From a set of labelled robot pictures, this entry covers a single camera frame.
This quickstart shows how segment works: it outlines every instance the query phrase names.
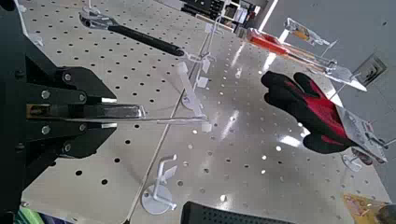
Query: wrench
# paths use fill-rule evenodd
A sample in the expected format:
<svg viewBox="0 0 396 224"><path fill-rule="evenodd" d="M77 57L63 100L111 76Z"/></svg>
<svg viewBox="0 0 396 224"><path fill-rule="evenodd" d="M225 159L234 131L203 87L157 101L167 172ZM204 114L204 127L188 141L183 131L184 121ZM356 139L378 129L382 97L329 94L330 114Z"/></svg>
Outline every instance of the wrench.
<svg viewBox="0 0 396 224"><path fill-rule="evenodd" d="M119 25L113 18L101 14L98 11L92 10L89 7L84 7L82 11L79 12L79 19L82 24L88 28L112 31L114 33L125 35L134 40L145 43L154 47L155 49L162 50L174 56L184 56L184 51L180 47L150 35L137 32L126 26Z"/></svg>

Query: work glove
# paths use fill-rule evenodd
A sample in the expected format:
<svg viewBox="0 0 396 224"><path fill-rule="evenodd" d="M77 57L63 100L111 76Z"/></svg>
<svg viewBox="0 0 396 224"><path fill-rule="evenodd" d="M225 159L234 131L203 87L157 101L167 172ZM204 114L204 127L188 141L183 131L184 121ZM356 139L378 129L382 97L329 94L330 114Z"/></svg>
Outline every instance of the work glove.
<svg viewBox="0 0 396 224"><path fill-rule="evenodd" d="M296 73L294 80L270 71L265 73L262 84L269 91L264 99L268 104L294 116L311 132L304 138L304 146L321 154L356 147L357 144L347 137L335 104L327 99L319 86L303 73ZM365 164L373 163L367 155L357 150L353 150L353 153Z"/></svg>

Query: black screwdriver handle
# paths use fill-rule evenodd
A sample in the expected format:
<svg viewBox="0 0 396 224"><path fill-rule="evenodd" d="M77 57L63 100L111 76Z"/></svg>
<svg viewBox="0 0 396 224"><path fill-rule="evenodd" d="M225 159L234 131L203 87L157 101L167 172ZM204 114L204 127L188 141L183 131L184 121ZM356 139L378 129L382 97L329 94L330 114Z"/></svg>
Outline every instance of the black screwdriver handle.
<svg viewBox="0 0 396 224"><path fill-rule="evenodd" d="M121 25L109 26L108 30L115 32L117 34L120 34L120 35L128 36L134 40L145 43L149 46L152 46L156 49L160 49L164 52L170 53L175 56L183 56L184 55L184 51L181 48L179 48L178 46L169 44L168 42L157 39L150 35L142 34L135 30L129 29L128 27L125 27L125 26L121 26Z"/></svg>

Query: bolt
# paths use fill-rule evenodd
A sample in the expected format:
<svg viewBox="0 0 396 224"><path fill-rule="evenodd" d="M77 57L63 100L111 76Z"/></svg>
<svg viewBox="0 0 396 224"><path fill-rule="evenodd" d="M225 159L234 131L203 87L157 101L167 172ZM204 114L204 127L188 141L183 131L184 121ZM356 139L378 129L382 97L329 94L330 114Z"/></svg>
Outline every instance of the bolt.
<svg viewBox="0 0 396 224"><path fill-rule="evenodd" d="M50 132L50 126L46 125L41 129L43 134L48 134Z"/></svg>
<svg viewBox="0 0 396 224"><path fill-rule="evenodd" d="M22 207L29 207L29 203L28 202L21 202L21 206Z"/></svg>
<svg viewBox="0 0 396 224"><path fill-rule="evenodd" d="M81 124L81 125L79 125L79 130L84 131L86 127L87 126L85 126L85 124Z"/></svg>
<svg viewBox="0 0 396 224"><path fill-rule="evenodd" d="M64 151L65 152L70 151L70 149L72 149L72 145L71 144L67 144L66 146L64 146Z"/></svg>
<svg viewBox="0 0 396 224"><path fill-rule="evenodd" d="M15 146L15 149L16 149L17 151L24 150L24 145L23 145L23 143L18 143L18 144Z"/></svg>
<svg viewBox="0 0 396 224"><path fill-rule="evenodd" d="M24 77L24 73L21 70L15 71L15 78L20 79Z"/></svg>
<svg viewBox="0 0 396 224"><path fill-rule="evenodd" d="M71 79L72 79L72 76L70 76L70 74L68 74L68 73L64 74L65 81L70 81Z"/></svg>
<svg viewBox="0 0 396 224"><path fill-rule="evenodd" d="M41 97L42 97L43 99L48 99L48 98L50 98L50 92L49 92L49 91L42 91L42 92L41 92Z"/></svg>
<svg viewBox="0 0 396 224"><path fill-rule="evenodd" d="M84 94L80 94L79 95L79 100L80 101L85 101L85 95Z"/></svg>

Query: pegboard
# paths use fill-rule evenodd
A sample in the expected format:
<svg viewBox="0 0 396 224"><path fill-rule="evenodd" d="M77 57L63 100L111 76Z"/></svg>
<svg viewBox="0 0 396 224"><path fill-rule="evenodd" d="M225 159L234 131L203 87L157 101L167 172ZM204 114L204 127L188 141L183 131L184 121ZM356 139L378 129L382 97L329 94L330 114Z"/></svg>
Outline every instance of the pegboard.
<svg viewBox="0 0 396 224"><path fill-rule="evenodd" d="M184 61L132 39L84 27L87 2L20 0L29 33L41 35L45 54L58 66L91 69L120 104L139 104L150 118L169 118L183 90L176 64ZM137 31L198 54L205 23L154 1L92 0L102 13ZM189 68L193 64L186 62ZM138 203L165 125L119 123L95 155L57 160L24 193L31 208L78 223L122 223Z"/></svg>
<svg viewBox="0 0 396 224"><path fill-rule="evenodd" d="M178 156L167 164L178 166L167 185L178 208L151 216L139 204L133 223L178 223L187 201L302 224L353 223L343 193L389 202L373 167L352 173L340 154L308 150L302 144L307 135L303 125L263 100L266 69L290 77L304 72L329 97L335 90L326 77L232 34L215 38L212 46L218 60L210 66L207 87L196 92L213 131L203 133L198 125L170 128L159 158ZM186 113L178 108L179 116Z"/></svg>

